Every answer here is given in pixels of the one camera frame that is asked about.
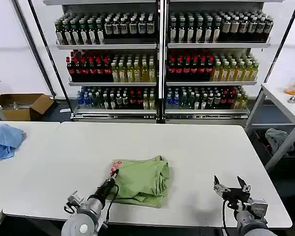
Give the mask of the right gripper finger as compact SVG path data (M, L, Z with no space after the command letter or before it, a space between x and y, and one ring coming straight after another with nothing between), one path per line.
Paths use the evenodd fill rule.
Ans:
M217 176L214 176L214 181L213 181L213 190L220 196L224 197L226 193L229 193L231 190L224 185L222 185L219 182L219 179Z
M251 186L246 184L246 182L239 176L237 176L237 180L241 187L241 192L245 195L249 195L251 191Z

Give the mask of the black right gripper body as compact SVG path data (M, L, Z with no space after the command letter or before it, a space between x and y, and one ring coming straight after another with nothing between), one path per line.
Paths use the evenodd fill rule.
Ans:
M250 197L249 192L244 192L241 188L229 188L222 194L222 198L228 201L227 207L230 209L238 209L238 203L247 203Z

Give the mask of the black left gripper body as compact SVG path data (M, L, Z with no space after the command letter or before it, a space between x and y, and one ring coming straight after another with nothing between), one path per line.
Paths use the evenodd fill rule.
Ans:
M96 190L95 198L100 201L105 201L111 190L114 188L115 182L116 180L114 178L105 180L105 182Z

